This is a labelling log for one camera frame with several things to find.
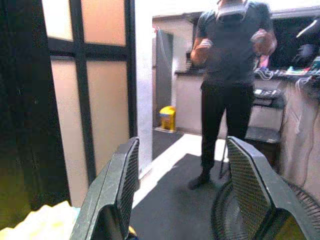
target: man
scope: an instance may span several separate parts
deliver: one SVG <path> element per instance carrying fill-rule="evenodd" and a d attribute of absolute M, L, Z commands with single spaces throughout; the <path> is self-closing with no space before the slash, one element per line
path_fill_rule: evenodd
<path fill-rule="evenodd" d="M 245 4 L 241 0 L 221 0 Z M 217 20 L 209 11 L 201 15 L 191 60 L 206 65 L 202 90 L 202 173 L 189 182 L 194 190 L 210 180 L 214 166 L 215 144 L 222 115 L 226 109 L 228 135 L 244 139 L 254 100 L 254 57 L 271 55 L 277 40 L 268 6 L 248 2 L 244 19 L 234 22 Z"/>

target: black pants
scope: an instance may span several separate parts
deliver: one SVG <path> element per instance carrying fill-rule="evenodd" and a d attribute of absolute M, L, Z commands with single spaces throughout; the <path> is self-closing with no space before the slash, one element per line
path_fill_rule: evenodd
<path fill-rule="evenodd" d="M 204 171 L 214 166 L 215 145 L 221 118 L 226 109 L 228 135 L 244 139 L 253 105 L 252 86 L 202 85 L 202 156 Z"/>

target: gray t-shirt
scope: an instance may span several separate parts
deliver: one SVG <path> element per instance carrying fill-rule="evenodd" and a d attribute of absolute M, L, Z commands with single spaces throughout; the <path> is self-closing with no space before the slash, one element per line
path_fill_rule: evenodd
<path fill-rule="evenodd" d="M 253 84 L 254 57 L 251 37 L 259 29 L 273 29 L 265 3 L 250 2 L 244 20 L 235 25 L 216 21 L 215 12 L 204 12 L 197 24 L 196 36 L 213 42 L 206 61 L 204 82 L 218 86 Z"/>

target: black floor mat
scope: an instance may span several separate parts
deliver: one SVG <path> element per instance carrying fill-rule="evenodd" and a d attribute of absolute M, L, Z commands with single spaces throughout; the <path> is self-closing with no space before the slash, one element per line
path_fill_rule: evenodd
<path fill-rule="evenodd" d="M 178 141 L 184 134 L 181 132 L 164 132 L 153 130 L 152 134 L 152 159 L 156 159 L 172 144 Z"/>
<path fill-rule="evenodd" d="M 187 184 L 201 172 L 200 157 L 184 156 L 133 209 L 131 225 L 139 239 L 212 239 L 212 204 L 228 178 L 218 180 L 220 166 L 221 162 L 216 161 L 211 171 L 212 182 L 191 191 Z"/>

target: yellow trash bin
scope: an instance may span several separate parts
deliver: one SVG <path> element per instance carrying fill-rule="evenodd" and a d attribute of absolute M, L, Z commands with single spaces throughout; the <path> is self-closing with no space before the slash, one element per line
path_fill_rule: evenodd
<path fill-rule="evenodd" d="M 171 131 L 176 130 L 176 108 L 174 106 L 165 106 L 159 113 L 161 127 Z"/>

